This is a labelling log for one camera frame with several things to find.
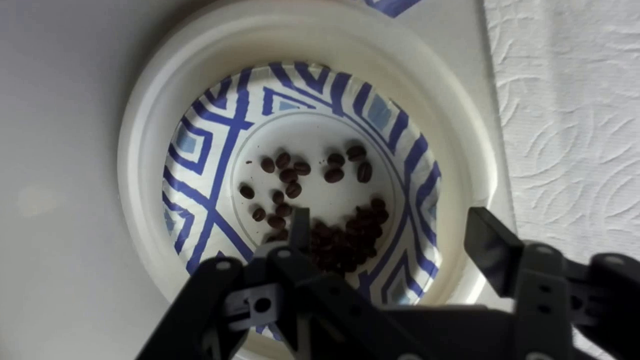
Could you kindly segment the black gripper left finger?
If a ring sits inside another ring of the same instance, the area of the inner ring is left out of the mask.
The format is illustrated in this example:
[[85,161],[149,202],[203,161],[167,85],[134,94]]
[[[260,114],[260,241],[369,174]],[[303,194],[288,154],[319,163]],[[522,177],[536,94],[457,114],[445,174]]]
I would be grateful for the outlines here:
[[299,252],[309,248],[309,209],[293,208],[288,227],[288,244]]

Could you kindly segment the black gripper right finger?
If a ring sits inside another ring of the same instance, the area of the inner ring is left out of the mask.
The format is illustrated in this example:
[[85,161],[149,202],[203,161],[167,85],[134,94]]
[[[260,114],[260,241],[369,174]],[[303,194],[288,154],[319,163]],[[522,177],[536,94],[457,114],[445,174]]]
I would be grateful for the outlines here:
[[512,298],[524,244],[487,208],[467,209],[463,249],[500,298]]

